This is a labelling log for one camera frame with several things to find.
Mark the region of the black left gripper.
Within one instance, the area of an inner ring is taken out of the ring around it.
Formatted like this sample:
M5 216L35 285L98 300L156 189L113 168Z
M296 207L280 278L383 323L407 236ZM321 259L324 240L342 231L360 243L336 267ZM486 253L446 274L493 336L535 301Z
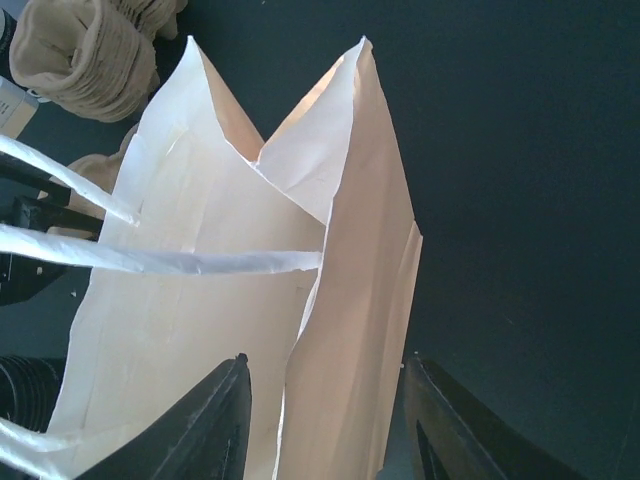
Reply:
M17 195L1 206L1 303L25 302L63 275L73 264L60 253L70 240L53 239L52 228L77 230L83 241L95 241L100 219L71 206L73 190L1 155L1 177L45 193L43 198Z

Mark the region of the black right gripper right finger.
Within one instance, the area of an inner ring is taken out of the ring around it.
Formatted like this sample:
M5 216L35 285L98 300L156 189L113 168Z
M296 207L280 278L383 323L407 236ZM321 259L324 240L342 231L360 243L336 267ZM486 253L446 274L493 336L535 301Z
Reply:
M416 479L581 479L513 430L437 363L405 362L404 411Z

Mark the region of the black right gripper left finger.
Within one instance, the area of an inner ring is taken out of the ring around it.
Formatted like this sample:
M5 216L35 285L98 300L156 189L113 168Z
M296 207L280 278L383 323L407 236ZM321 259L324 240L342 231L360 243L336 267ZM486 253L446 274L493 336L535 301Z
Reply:
M84 479L242 479L251 421L247 356L223 361Z

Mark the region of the brown pulp cup carrier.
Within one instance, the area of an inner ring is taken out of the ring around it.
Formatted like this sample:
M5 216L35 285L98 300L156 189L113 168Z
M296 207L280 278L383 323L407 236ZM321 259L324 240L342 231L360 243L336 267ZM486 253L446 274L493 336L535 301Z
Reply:
M119 170L121 168L126 150L131 142L132 137L136 133L139 124L136 123L123 138L119 150L109 156L104 154L89 154L72 162L68 168L87 180L91 181L107 193L112 193ZM67 209L75 212L98 218L105 218L105 210L92 204L83 197L71 192ZM95 241L99 238L100 232L92 233L90 231L72 229L69 227L51 226L47 230L48 234L62 235L85 240Z

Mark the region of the brown paper takeout bag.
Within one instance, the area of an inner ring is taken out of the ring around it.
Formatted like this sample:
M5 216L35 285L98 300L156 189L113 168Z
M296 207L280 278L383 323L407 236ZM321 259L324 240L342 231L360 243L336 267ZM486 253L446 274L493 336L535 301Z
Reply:
M243 353L248 479L382 469L422 236L369 40L268 139L194 40L112 193L10 138L1 149L106 212L60 253L91 271L48 428L1 424L1 459L73 479Z

